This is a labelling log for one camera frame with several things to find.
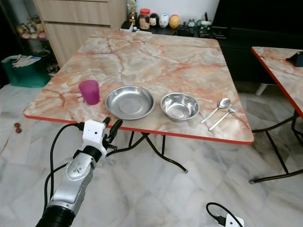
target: plastic cup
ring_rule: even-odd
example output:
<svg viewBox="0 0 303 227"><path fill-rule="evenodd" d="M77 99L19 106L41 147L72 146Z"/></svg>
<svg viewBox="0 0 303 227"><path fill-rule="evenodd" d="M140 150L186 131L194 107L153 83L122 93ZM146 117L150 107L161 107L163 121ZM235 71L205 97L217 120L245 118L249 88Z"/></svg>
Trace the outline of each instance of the plastic cup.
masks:
<svg viewBox="0 0 303 227"><path fill-rule="evenodd" d="M99 83L88 79L79 84L80 92L88 105L95 105L100 101Z"/></svg>

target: red lid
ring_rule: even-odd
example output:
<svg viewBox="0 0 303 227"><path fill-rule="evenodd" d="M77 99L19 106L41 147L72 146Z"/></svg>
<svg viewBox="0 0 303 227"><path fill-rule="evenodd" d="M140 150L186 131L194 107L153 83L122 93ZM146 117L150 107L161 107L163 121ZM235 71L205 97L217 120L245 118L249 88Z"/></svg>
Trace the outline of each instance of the red lid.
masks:
<svg viewBox="0 0 303 227"><path fill-rule="evenodd" d="M140 14L150 15L150 13L151 13L150 9L140 9Z"/></svg>

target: toy figure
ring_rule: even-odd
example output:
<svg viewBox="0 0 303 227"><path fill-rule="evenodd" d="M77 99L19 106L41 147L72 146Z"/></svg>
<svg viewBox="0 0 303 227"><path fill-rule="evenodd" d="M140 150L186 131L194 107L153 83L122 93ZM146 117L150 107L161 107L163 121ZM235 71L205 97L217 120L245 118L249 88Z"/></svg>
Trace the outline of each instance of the toy figure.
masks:
<svg viewBox="0 0 303 227"><path fill-rule="evenodd" d="M33 16L33 23L41 24L40 17L38 15Z"/></svg>
<svg viewBox="0 0 303 227"><path fill-rule="evenodd" d="M177 28L179 26L179 23L180 23L180 19L178 15L174 14L170 17L169 26L171 28Z"/></svg>
<svg viewBox="0 0 303 227"><path fill-rule="evenodd" d="M160 27L166 27L168 24L169 24L169 16L167 14L162 14L159 21Z"/></svg>
<svg viewBox="0 0 303 227"><path fill-rule="evenodd" d="M133 25L136 24L137 21L137 4L135 0L130 0L129 4L127 4L129 15L128 20L132 22Z"/></svg>
<svg viewBox="0 0 303 227"><path fill-rule="evenodd" d="M23 33L24 33L23 27L18 26L18 27L17 27L17 31L18 31L18 33L19 33L19 36L22 37L22 35L23 35Z"/></svg>
<svg viewBox="0 0 303 227"><path fill-rule="evenodd" d="M44 28L43 28L42 24L36 24L36 28L37 28L39 33L44 32Z"/></svg>
<svg viewBox="0 0 303 227"><path fill-rule="evenodd" d="M29 33L28 27L25 24L21 24L21 27L23 28L24 32Z"/></svg>
<svg viewBox="0 0 303 227"><path fill-rule="evenodd" d="M192 20L190 19L188 24L187 24L188 27L194 27L195 25L196 25L195 24L195 19L192 19Z"/></svg>
<svg viewBox="0 0 303 227"><path fill-rule="evenodd" d="M30 34L36 33L36 27L32 23L28 23L27 27L29 28Z"/></svg>
<svg viewBox="0 0 303 227"><path fill-rule="evenodd" d="M151 26L156 26L159 23L159 16L156 13L151 14L150 18L150 25Z"/></svg>

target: cabinet drawer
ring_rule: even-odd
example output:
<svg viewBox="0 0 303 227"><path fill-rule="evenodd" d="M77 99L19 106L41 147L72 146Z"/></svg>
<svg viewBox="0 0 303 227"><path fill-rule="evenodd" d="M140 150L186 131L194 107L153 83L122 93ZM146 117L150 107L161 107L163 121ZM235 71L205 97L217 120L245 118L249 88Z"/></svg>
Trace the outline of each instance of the cabinet drawer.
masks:
<svg viewBox="0 0 303 227"><path fill-rule="evenodd" d="M45 23L45 28L60 67L77 52L93 31L110 29L102 26L57 23Z"/></svg>
<svg viewBox="0 0 303 227"><path fill-rule="evenodd" d="M107 2L36 0L43 21L110 25Z"/></svg>

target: metal table leg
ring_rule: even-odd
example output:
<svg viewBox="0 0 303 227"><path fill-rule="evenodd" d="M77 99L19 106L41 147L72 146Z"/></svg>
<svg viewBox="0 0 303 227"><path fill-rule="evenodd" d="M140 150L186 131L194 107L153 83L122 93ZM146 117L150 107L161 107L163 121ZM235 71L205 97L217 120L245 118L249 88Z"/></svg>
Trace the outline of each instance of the metal table leg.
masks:
<svg viewBox="0 0 303 227"><path fill-rule="evenodd" d="M266 89L268 84L260 84L258 90L256 91L256 95L257 96L261 96L261 94L263 93L263 91Z"/></svg>
<svg viewBox="0 0 303 227"><path fill-rule="evenodd" d="M263 181L270 181L270 180L275 180L275 179L281 179L281 178L291 177L291 176L295 176L295 175L299 175L299 174L303 173L303 169L300 169L298 171L294 171L292 173L288 172L288 169L287 169L287 167L285 165L285 162L283 161L283 159L282 159L282 157L281 157L281 155L279 153L278 148L276 147L273 139L271 138L271 136L270 136L270 134L268 132L270 130L273 130L273 129L277 128L277 127L280 127L280 126L282 126L282 125L284 125L284 124L292 121L291 129L294 132L294 135L296 136L296 138L298 139L298 141L300 142L301 146L303 147L303 140L302 140L303 133L297 131L294 128L295 127L296 119L298 117L299 117L299 114L295 111L294 115L292 117L286 119L285 121L282 121L281 123L278 123L278 124L276 124L276 125L274 125L272 127L269 127L269 128L259 129L259 130L253 130L252 131L253 133L258 133L258 132L265 132L266 133L266 135L267 135L267 137L269 139L269 142L271 143L271 145L272 145L272 147L273 147L273 149L274 149L274 151L275 151L275 153L276 153L276 155L277 155L277 157L278 157L278 159L279 159L279 161L280 161L280 163L281 163L281 165L282 165L282 167L283 167L283 169L285 171L285 174L276 175L276 176L269 176L269 177L263 177L263 178L259 178L259 179L251 179L251 180L249 180L249 182L251 184L253 184L253 183L259 183L259 182L263 182Z"/></svg>
<svg viewBox="0 0 303 227"><path fill-rule="evenodd" d="M124 149L118 149L116 151L112 151L112 152L109 152L106 157L112 155L112 154L115 154L115 153L120 153L120 152L124 152L124 151L128 151L128 150L131 150L131 149L134 149L136 146L138 146L144 139L148 142L148 144L150 145L150 147L152 148L152 150L162 159L164 159L165 161L168 161L172 164L175 164L176 166L178 166L179 168L181 168L185 173L188 173L188 170L185 169L180 163L174 161L174 160L171 160L167 157L164 156L164 149L165 149L165 135L163 136L163 141L162 141L162 153L160 153L156 147L153 145L152 141L150 140L150 138L148 138L148 135L149 133L144 133L144 132L141 132L142 134L142 137L140 139L138 139L137 142L135 142L133 145L132 145L132 141L133 141L133 138L134 138L134 131L132 132L132 135L131 135L131 138L130 138L130 141L129 141L129 144L128 144L128 147L127 148L124 148Z"/></svg>

